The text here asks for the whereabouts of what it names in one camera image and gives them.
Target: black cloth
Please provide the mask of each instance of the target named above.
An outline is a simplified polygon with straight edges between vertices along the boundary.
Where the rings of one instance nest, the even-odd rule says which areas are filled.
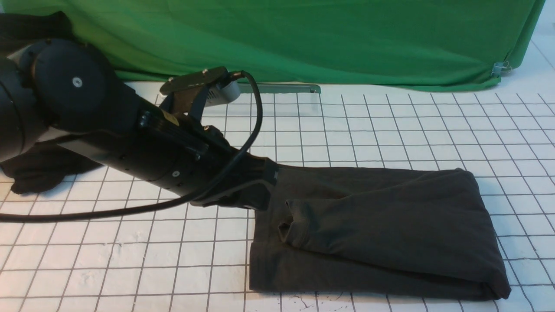
[[[75,40],[72,25],[63,12],[47,16],[0,14],[0,54],[7,56],[46,38]]]
[[[472,173],[282,166],[250,251],[256,291],[508,298]]]
[[[16,194],[46,192],[67,175],[101,167],[86,157],[53,144],[38,144],[27,152],[0,164],[4,174],[13,178]]]

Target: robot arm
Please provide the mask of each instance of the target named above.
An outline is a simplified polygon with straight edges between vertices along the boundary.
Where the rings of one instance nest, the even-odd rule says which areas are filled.
[[[205,105],[239,96],[236,80],[253,85],[258,106],[251,137],[237,150],[200,121]],[[252,77],[225,68],[176,77],[156,107],[120,81],[91,45],[37,42],[0,60],[0,161],[34,144],[59,144],[169,190],[181,198],[112,212],[58,216],[0,214],[4,222],[57,222],[170,208],[191,201],[264,210],[278,166],[247,153],[260,131],[261,99]]]

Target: white grid surface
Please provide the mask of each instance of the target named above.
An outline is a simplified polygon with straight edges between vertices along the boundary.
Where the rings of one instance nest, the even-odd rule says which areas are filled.
[[[465,168],[492,216],[512,294],[472,303],[375,294],[258,294],[248,287],[254,214],[182,205],[91,222],[0,224],[2,311],[554,311],[555,94],[263,94],[251,152],[299,166]],[[207,108],[204,124],[239,147],[251,94]],[[2,213],[73,213],[175,196],[108,168]]]

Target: green screen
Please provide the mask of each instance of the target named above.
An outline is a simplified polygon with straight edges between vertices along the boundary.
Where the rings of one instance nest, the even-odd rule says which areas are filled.
[[[64,12],[123,79],[226,66],[258,82],[479,90],[521,64],[545,0],[2,0]]]

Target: folded shirt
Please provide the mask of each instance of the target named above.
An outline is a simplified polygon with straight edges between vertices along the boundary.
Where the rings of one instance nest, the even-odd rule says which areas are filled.
[[[461,300],[511,292],[472,173],[281,166],[256,212],[250,288]]]

